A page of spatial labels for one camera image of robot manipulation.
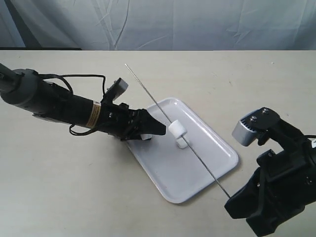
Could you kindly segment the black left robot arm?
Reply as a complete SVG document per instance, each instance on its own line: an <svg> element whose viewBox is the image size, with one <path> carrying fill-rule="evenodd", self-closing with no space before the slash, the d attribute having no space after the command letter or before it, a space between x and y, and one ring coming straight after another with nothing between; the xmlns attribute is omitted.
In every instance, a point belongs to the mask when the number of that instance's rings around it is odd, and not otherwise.
<svg viewBox="0 0 316 237"><path fill-rule="evenodd" d="M1 65L0 97L36 118L68 124L73 136L99 131L128 141L150 140L153 135L166 134L166 126L148 110L114 103L128 88L122 78L109 88L102 88L103 97L99 102L75 95L66 78L67 75L40 74L32 69L11 70Z"/></svg>

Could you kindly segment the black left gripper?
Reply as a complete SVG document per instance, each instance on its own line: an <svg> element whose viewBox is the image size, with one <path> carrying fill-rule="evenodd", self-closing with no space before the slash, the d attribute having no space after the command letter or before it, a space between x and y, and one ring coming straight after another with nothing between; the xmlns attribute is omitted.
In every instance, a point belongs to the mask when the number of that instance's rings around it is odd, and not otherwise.
<svg viewBox="0 0 316 237"><path fill-rule="evenodd" d="M141 140L141 135L144 134L166 134L166 126L152 117L146 109L130 109L124 103L101 104L98 130L121 141Z"/></svg>

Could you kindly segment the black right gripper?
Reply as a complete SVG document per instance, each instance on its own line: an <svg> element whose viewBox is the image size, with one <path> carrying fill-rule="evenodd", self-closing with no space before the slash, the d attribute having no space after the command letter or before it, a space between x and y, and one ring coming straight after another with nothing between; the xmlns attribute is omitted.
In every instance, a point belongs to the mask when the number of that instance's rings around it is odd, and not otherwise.
<svg viewBox="0 0 316 237"><path fill-rule="evenodd" d="M270 149L257 162L259 167L249 182L224 208L233 219L246 218L256 236L263 237L316 201L316 150L290 154Z"/></svg>

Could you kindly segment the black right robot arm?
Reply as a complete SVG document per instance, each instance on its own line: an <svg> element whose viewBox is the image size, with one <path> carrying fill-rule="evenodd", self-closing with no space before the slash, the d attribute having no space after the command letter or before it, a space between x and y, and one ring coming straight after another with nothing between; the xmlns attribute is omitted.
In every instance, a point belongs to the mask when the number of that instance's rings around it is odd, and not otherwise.
<svg viewBox="0 0 316 237"><path fill-rule="evenodd" d="M316 149L304 138L295 151L268 150L249 181L226 202L233 219L245 219L258 237L304 211L316 200Z"/></svg>

